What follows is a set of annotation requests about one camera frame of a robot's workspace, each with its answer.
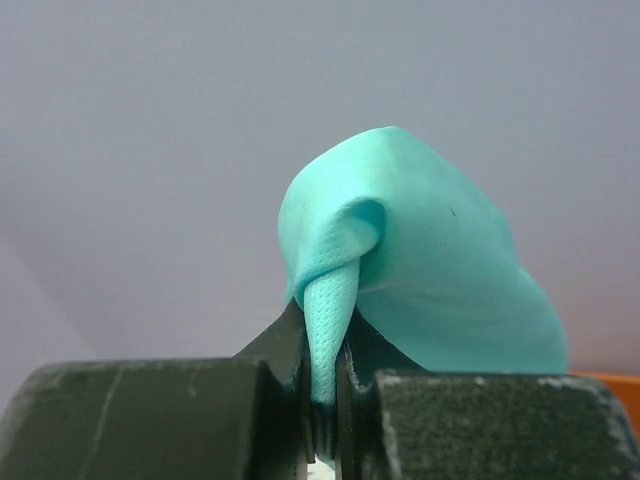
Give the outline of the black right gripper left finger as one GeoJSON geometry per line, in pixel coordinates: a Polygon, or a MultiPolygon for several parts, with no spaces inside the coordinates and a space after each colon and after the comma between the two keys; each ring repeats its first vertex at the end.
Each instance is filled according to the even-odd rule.
{"type": "Polygon", "coordinates": [[[230,358],[33,371],[1,420],[4,480],[303,479],[313,460],[296,304],[230,358]]]}

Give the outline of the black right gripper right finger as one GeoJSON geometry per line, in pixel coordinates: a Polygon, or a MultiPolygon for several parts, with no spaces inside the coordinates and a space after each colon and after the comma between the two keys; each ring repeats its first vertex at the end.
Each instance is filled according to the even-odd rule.
{"type": "Polygon", "coordinates": [[[341,479],[639,475],[629,416],[590,376],[429,372],[354,315],[336,379],[341,479]]]}

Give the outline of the mint green t-shirt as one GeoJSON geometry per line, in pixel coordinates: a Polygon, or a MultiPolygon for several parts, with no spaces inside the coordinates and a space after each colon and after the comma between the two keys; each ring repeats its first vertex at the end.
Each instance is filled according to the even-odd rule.
{"type": "Polygon", "coordinates": [[[566,330],[504,215],[402,128],[357,134],[304,167],[284,196],[278,237],[318,403],[335,400],[354,312],[428,370],[568,370],[566,330]]]}

